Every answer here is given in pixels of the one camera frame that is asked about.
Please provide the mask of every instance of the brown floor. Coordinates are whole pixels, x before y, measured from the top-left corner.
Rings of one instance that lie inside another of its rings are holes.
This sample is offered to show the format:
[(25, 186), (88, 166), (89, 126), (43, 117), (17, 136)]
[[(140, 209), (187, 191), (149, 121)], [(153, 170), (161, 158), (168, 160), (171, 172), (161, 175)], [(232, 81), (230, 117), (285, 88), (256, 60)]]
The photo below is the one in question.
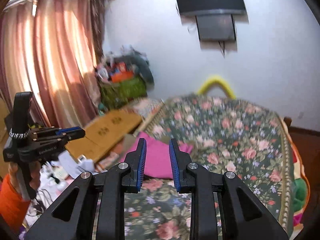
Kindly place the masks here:
[(302, 221), (305, 225), (314, 217), (315, 207), (320, 200), (320, 137), (295, 132), (290, 132), (290, 135), (302, 158), (311, 188), (309, 203)]

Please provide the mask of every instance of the bed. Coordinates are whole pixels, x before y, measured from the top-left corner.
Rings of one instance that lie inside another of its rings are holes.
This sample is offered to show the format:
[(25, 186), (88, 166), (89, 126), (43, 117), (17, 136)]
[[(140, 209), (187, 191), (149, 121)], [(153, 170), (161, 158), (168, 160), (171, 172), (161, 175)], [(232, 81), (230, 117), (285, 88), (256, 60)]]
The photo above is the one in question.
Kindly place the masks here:
[[(308, 181), (277, 113), (244, 100), (192, 94), (167, 100), (135, 134), (139, 131), (195, 143), (194, 162), (217, 173), (234, 171), (289, 236), (301, 225)], [(222, 239), (218, 204), (216, 212)], [(185, 240), (191, 194), (178, 194), (172, 180), (145, 178), (140, 194), (125, 195), (124, 214), (126, 239)]]

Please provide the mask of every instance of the yellow fuzzy handle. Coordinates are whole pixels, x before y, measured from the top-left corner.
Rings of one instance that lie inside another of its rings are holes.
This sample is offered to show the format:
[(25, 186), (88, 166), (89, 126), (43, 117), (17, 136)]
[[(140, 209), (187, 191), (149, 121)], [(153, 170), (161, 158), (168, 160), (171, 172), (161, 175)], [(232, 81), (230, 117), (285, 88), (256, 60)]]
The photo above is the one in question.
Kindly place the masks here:
[(224, 91), (226, 96), (231, 99), (236, 99), (236, 95), (234, 94), (233, 90), (222, 77), (215, 75), (207, 79), (206, 82), (201, 86), (198, 90), (197, 95), (203, 95), (208, 92), (208, 90), (213, 87), (214, 85), (218, 85)]

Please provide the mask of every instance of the green bag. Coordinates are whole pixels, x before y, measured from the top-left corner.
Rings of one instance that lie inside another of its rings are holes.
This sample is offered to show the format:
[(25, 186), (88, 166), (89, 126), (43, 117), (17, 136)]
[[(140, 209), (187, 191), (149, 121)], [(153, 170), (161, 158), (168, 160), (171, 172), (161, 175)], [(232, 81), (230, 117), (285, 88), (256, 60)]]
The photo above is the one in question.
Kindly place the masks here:
[(119, 83), (100, 83), (101, 101), (109, 110), (119, 109), (135, 98), (147, 96), (142, 78), (134, 77)]

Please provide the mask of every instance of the brown cardboard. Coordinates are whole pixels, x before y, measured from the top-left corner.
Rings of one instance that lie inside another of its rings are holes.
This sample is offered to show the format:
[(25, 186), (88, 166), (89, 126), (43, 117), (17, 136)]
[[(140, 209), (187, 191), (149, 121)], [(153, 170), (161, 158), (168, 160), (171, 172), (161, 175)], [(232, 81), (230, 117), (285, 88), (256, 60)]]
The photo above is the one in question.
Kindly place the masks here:
[(75, 158), (84, 155), (87, 159), (97, 162), (141, 121), (137, 114), (121, 110), (110, 111), (91, 122), (84, 129), (85, 137), (70, 141), (66, 149)]

